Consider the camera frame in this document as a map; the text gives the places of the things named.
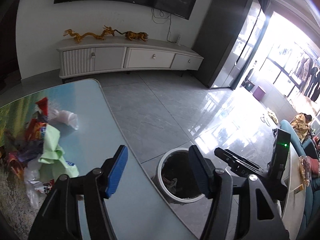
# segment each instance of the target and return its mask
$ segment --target tiled wall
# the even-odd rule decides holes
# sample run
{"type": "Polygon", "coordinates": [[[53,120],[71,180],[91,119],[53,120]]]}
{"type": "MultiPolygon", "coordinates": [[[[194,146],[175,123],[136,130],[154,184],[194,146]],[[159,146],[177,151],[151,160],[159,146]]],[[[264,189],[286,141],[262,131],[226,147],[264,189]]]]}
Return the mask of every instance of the tiled wall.
{"type": "Polygon", "coordinates": [[[284,95],[282,95],[272,83],[261,77],[258,71],[253,73],[250,80],[255,84],[255,87],[252,89],[252,93],[258,86],[263,88],[266,92],[261,103],[275,112],[279,122],[283,119],[290,122],[295,117],[297,112],[293,109],[284,95]]]}

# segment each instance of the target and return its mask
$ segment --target cabinet door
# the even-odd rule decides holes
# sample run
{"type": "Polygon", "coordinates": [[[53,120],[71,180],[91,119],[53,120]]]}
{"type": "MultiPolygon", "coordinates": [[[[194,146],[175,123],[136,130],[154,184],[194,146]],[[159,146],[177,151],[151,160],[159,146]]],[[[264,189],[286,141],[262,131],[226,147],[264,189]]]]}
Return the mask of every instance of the cabinet door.
{"type": "Polygon", "coordinates": [[[105,47],[96,48],[95,50],[95,71],[123,67],[126,47],[105,47]]]}
{"type": "Polygon", "coordinates": [[[202,60],[203,59],[199,57],[191,57],[187,55],[176,54],[172,61],[171,68],[198,70],[202,60]]]}
{"type": "Polygon", "coordinates": [[[95,48],[64,51],[62,55],[65,76],[94,70],[95,48]]]}
{"type": "Polygon", "coordinates": [[[128,68],[170,68],[174,53],[153,49],[129,49],[128,68]]]}

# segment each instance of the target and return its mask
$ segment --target figurine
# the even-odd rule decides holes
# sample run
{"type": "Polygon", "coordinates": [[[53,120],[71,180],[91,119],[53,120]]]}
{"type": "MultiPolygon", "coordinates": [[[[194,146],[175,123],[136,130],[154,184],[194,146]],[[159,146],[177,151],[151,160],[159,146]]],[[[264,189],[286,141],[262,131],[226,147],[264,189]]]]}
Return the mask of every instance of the figurine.
{"type": "Polygon", "coordinates": [[[115,31],[117,33],[120,33],[121,35],[125,34],[125,37],[127,39],[129,39],[130,41],[133,41],[135,39],[140,39],[140,40],[143,40],[143,41],[147,41],[147,39],[148,39],[148,34],[146,34],[146,33],[134,33],[134,32],[131,32],[131,31],[128,31],[128,32],[125,32],[125,33],[121,33],[118,30],[115,30],[115,31]]]}
{"type": "Polygon", "coordinates": [[[81,40],[85,37],[85,36],[93,36],[95,37],[97,40],[104,40],[104,36],[108,35],[108,34],[112,34],[112,36],[115,36],[115,30],[113,30],[111,27],[107,27],[107,26],[104,26],[103,27],[104,30],[103,32],[101,33],[101,35],[97,35],[97,34],[94,34],[94,33],[85,33],[83,35],[80,35],[79,33],[75,33],[73,30],[71,29],[68,29],[68,30],[65,30],[64,31],[64,34],[63,36],[67,36],[68,34],[73,37],[74,37],[74,40],[76,41],[76,43],[80,43],[81,40]]]}

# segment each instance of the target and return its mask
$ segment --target pile of trash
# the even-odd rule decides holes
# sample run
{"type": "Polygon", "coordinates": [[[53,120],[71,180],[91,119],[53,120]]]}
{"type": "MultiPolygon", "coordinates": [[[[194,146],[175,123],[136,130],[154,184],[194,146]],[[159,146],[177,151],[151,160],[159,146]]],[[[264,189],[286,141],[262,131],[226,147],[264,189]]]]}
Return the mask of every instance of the pile of trash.
{"type": "MultiPolygon", "coordinates": [[[[74,178],[79,175],[77,166],[64,159],[65,152],[58,144],[60,131],[49,124],[47,97],[36,102],[38,111],[15,137],[6,129],[4,135],[10,147],[1,147],[4,165],[26,185],[27,196],[33,208],[40,208],[39,194],[48,194],[61,174],[74,178]]],[[[52,109],[50,121],[63,122],[78,129],[78,117],[69,111],[52,109]]]]}

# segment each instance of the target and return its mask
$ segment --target person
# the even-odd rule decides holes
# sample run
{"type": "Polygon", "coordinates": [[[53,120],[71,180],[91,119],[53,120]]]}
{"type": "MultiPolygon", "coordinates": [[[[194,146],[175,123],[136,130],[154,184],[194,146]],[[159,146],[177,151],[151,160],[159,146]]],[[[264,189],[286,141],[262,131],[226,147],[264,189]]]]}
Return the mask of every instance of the person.
{"type": "Polygon", "coordinates": [[[306,138],[308,131],[310,129],[309,123],[312,121],[312,116],[310,114],[300,113],[297,114],[291,121],[291,126],[298,135],[300,141],[306,138]]]}

